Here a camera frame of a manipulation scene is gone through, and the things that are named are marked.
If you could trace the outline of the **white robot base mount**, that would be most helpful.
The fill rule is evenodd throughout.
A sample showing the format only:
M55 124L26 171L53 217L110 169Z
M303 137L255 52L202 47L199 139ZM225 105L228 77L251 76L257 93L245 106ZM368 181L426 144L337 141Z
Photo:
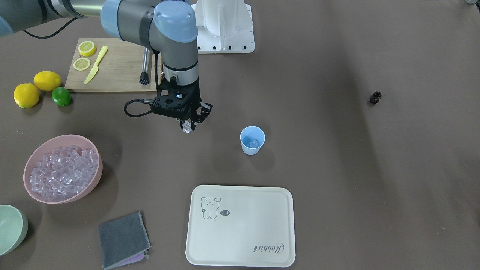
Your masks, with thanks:
M199 54L255 51L252 7L243 0L198 0L192 4Z

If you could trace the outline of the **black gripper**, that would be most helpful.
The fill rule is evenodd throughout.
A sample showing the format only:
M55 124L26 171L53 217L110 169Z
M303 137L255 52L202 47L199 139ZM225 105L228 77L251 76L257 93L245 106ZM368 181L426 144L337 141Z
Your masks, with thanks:
M213 105L211 103L201 102L199 81L195 81L189 85L176 85L168 81L162 81L157 92L161 90L161 95L168 95L169 92L175 90L180 92L192 93L191 99L191 115L190 118L194 125L201 124L211 113ZM182 122L182 130L192 130L191 122L187 119Z

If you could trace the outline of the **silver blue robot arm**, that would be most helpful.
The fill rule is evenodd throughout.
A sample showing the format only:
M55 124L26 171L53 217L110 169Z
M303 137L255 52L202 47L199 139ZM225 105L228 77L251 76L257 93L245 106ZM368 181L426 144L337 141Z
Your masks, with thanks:
M162 60L163 78L154 71L157 96L130 103L150 106L149 113L177 119L195 130L211 113L200 97L197 23L188 0L2 0L1 36L59 18L99 17L111 36L140 45Z

